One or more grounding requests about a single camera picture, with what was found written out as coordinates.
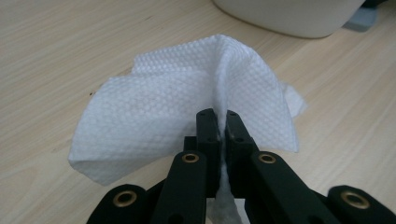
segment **wooden table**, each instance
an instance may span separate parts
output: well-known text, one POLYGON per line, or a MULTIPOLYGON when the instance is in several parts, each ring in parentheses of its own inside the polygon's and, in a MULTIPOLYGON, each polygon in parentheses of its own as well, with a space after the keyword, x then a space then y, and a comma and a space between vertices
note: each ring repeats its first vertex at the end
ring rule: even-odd
POLYGON ((299 153, 277 151, 312 189, 363 189, 396 212, 396 2, 366 33, 276 34, 209 0, 0 1, 0 223, 85 223, 113 187, 150 188, 164 158, 102 187, 67 161, 78 120, 140 53, 225 34, 253 47, 309 107, 299 153))

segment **paper towel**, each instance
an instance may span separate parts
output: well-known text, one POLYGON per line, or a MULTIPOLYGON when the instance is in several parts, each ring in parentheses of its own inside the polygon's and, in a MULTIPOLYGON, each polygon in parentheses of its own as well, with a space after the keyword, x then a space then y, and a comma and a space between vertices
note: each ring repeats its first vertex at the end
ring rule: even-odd
POLYGON ((214 35, 139 55, 129 76, 110 78, 78 123, 69 162, 110 184, 182 151, 184 136, 195 135, 195 114, 209 107, 220 127, 227 109, 238 113, 259 147, 298 150, 290 113, 304 100, 253 49, 214 35))

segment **wood grain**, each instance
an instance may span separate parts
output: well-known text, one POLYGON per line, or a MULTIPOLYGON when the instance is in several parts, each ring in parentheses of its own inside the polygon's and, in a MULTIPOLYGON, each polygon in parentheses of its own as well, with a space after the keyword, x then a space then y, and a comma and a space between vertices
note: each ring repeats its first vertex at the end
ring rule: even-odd
POLYGON ((135 55, 225 34, 251 46, 309 107, 295 124, 299 153, 276 150, 326 194, 364 189, 396 212, 396 2, 366 33, 322 39, 276 34, 209 0, 0 1, 0 223, 85 223, 113 187, 150 188, 164 158, 102 187, 67 162, 78 120, 135 55))

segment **textured wipe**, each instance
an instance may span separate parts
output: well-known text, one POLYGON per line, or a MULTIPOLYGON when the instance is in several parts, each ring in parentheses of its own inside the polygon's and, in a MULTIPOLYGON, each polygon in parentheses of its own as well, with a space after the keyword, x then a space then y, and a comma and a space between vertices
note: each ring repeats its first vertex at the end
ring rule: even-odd
POLYGON ((195 135, 195 114, 209 107, 220 127, 227 109, 237 112, 259 147, 297 151, 283 90, 298 114, 304 101, 294 89, 280 84, 253 49, 224 35, 139 55, 129 76, 111 78, 93 96, 76 128, 70 164, 110 184, 180 152, 184 136, 195 135))

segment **white object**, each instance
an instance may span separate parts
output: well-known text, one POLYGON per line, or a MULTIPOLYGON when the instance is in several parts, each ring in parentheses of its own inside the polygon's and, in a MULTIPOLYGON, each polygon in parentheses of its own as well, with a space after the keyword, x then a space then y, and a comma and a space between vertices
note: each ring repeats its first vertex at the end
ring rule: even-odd
POLYGON ((224 127, 237 112, 259 147, 298 150, 294 115, 304 101, 277 81, 262 58, 215 35, 139 55, 129 76, 112 77, 93 96, 73 137, 70 164, 107 185, 159 158, 182 151, 195 135, 195 114, 215 108, 224 127))
POLYGON ((214 0, 243 21, 287 35, 324 37, 342 27, 364 0, 214 0))

